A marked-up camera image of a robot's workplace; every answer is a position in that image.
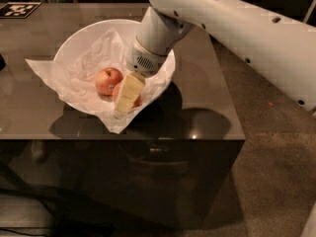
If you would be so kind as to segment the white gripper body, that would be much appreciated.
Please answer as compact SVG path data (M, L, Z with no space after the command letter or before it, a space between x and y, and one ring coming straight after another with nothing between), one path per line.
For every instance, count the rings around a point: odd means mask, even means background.
M149 46L134 38L125 53L126 66L144 77L156 75L168 57L166 46Z

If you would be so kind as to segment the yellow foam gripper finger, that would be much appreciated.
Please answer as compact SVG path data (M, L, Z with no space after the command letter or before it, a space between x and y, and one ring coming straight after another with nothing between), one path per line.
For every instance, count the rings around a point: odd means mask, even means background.
M122 119L127 116L145 87L145 78L138 72L126 74L120 83L118 96L115 100L114 117Z

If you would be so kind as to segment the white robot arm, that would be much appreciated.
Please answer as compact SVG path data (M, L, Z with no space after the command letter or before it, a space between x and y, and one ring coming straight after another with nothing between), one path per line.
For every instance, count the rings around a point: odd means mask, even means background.
M241 0L149 0L126 66L158 73L193 27L206 31L304 110L316 112L316 28Z

